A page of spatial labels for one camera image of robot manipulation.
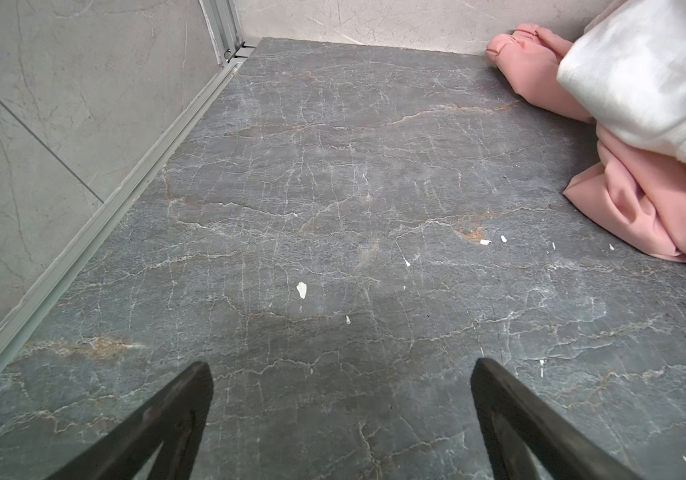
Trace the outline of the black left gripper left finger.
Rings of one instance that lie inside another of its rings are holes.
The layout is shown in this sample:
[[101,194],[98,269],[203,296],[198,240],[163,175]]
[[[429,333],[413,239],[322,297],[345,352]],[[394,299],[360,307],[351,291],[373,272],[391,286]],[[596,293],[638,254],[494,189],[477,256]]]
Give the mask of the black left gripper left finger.
[[188,479],[213,398],[209,365],[194,362],[52,479],[132,479],[152,458],[150,479]]

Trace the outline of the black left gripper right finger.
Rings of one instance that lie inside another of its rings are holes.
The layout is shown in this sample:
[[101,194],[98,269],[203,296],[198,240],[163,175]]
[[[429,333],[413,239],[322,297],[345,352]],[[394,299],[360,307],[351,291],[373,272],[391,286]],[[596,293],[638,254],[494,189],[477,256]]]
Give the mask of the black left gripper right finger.
[[470,388],[496,479],[637,479],[492,358],[477,360]]

